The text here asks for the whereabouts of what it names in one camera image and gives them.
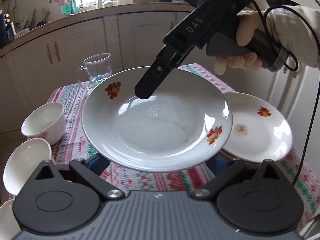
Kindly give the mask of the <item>white gloved right hand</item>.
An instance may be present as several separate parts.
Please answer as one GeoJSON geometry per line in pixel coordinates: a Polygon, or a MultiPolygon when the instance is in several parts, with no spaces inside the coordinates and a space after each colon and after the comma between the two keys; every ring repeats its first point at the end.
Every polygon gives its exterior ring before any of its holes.
{"type": "MultiPolygon", "coordinates": [[[[319,10],[302,5],[288,6],[286,9],[271,10],[266,17],[266,26],[273,39],[295,55],[303,64],[319,68],[319,49],[314,34],[319,36],[319,10]]],[[[264,31],[263,22],[256,10],[242,10],[240,24],[236,32],[239,46],[246,46],[256,30],[264,31]]],[[[227,67],[254,71],[262,66],[262,61],[254,52],[230,57],[217,57],[214,72],[222,75],[227,67]]]]}

